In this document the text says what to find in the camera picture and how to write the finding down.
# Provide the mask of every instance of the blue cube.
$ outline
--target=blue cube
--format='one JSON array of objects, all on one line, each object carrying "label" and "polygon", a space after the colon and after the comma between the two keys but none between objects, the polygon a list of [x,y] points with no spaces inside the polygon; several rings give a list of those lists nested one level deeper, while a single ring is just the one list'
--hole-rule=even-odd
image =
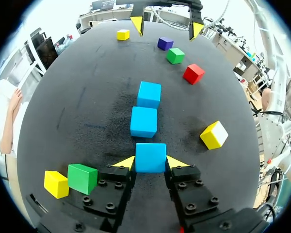
[{"label": "blue cube", "polygon": [[172,48],[173,43],[174,41],[172,39],[169,39],[167,37],[161,37],[159,38],[157,47],[159,47],[161,50],[169,50]]},{"label": "blue cube", "polygon": [[130,134],[135,137],[152,138],[157,131],[157,110],[133,107],[130,120]]},{"label": "blue cube", "polygon": [[157,83],[141,82],[137,96],[137,106],[158,109],[162,86]]},{"label": "blue cube", "polygon": [[136,172],[165,172],[166,144],[137,143],[135,165]]}]

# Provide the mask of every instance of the wooden block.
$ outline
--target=wooden block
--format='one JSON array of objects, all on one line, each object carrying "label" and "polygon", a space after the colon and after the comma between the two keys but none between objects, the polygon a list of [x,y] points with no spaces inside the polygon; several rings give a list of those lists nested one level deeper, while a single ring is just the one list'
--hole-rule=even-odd
[{"label": "wooden block", "polygon": [[166,55],[166,59],[171,63],[171,64],[180,64],[183,62],[185,57],[185,53],[182,52],[178,48],[172,48],[169,49]]},{"label": "wooden block", "polygon": [[158,109],[161,102],[162,86],[158,83],[140,82],[137,106]]},{"label": "wooden block", "polygon": [[172,39],[169,39],[167,37],[161,37],[159,38],[157,47],[159,47],[161,50],[168,50],[172,48],[173,44],[174,41]]},{"label": "wooden block", "polygon": [[82,164],[69,164],[68,186],[89,195],[97,186],[97,169]]},{"label": "wooden block", "polygon": [[157,131],[157,110],[133,107],[130,120],[130,135],[153,138]]},{"label": "wooden block", "polygon": [[226,141],[227,137],[228,133],[220,121],[209,125],[200,135],[200,138],[210,150],[220,148]]},{"label": "wooden block", "polygon": [[201,80],[204,73],[205,73],[204,70],[201,69],[198,65],[191,64],[186,68],[183,74],[183,78],[190,84],[194,85],[195,83]]},{"label": "wooden block", "polygon": [[129,30],[119,30],[117,31],[117,39],[118,40],[127,40],[129,39]]},{"label": "wooden block", "polygon": [[68,179],[58,171],[45,171],[44,188],[57,199],[69,194]]},{"label": "wooden block", "polygon": [[137,143],[136,172],[160,173],[165,172],[166,144]]}]

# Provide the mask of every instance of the black tabletop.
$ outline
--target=black tabletop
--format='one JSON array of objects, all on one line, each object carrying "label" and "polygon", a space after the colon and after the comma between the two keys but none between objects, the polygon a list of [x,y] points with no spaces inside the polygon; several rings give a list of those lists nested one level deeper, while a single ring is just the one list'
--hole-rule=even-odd
[{"label": "black tabletop", "polygon": [[[116,32],[130,30],[117,41]],[[186,56],[172,65],[159,37],[174,40]],[[182,75],[196,63],[205,70],[190,85]],[[158,132],[151,139],[129,132],[140,81],[160,83]],[[201,132],[221,121],[229,136],[207,150]],[[167,155],[196,164],[204,184],[220,199],[220,209],[252,207],[259,177],[256,128],[233,67],[211,41],[160,23],[145,23],[140,37],[130,21],[100,24],[77,39],[50,66],[29,103],[20,132],[17,170],[23,198],[33,193],[47,209],[58,205],[44,189],[45,170],[67,175],[68,164],[98,170],[135,154],[136,142],[166,143]],[[71,191],[72,199],[78,195]],[[34,224],[37,214],[25,201]],[[174,204],[163,174],[137,174],[135,188],[118,232],[179,232]]]}]

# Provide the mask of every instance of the computer monitor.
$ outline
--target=computer monitor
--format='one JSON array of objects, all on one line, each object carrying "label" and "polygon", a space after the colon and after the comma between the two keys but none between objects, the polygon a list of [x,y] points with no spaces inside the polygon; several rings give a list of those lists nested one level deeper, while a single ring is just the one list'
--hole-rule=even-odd
[{"label": "computer monitor", "polygon": [[102,4],[103,0],[99,0],[99,1],[94,1],[92,2],[92,10],[100,10],[101,9],[101,4]]},{"label": "computer monitor", "polygon": [[112,10],[114,6],[114,0],[105,0],[101,3],[101,11]]}]

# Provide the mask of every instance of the screw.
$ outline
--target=screw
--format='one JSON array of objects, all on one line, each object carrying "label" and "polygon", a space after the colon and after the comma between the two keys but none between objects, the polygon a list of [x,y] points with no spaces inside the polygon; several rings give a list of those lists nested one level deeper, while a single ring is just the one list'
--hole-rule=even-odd
[{"label": "screw", "polygon": [[116,189],[121,189],[121,188],[123,188],[122,183],[121,183],[121,182],[116,182],[116,183],[115,183],[115,188],[116,188]]},{"label": "screw", "polygon": [[109,202],[107,205],[106,205],[106,209],[108,212],[114,212],[115,211],[115,205],[112,203],[112,202]]},{"label": "screw", "polygon": [[100,181],[98,181],[98,185],[101,187],[105,187],[105,186],[107,186],[107,182],[105,180],[100,180]]},{"label": "screw", "polygon": [[92,200],[90,199],[89,196],[84,196],[83,197],[83,204],[89,206],[89,205],[92,205],[93,202],[92,202]]},{"label": "screw", "polygon": [[179,189],[185,189],[186,188],[186,183],[185,182],[181,182],[178,184],[178,188]]},{"label": "screw", "polygon": [[232,223],[230,221],[221,222],[219,228],[223,231],[229,230],[232,227]]},{"label": "screw", "polygon": [[202,180],[197,180],[197,181],[195,181],[195,185],[196,185],[196,186],[203,186],[204,183],[203,183]]},{"label": "screw", "polygon": [[77,221],[73,226],[73,230],[75,232],[83,232],[85,231],[85,226],[81,222]]},{"label": "screw", "polygon": [[210,203],[213,205],[218,205],[219,204],[219,199],[217,197],[212,197],[210,199]]},{"label": "screw", "polygon": [[196,210],[196,205],[194,203],[190,203],[187,206],[185,206],[185,210],[187,212],[194,212]]}]

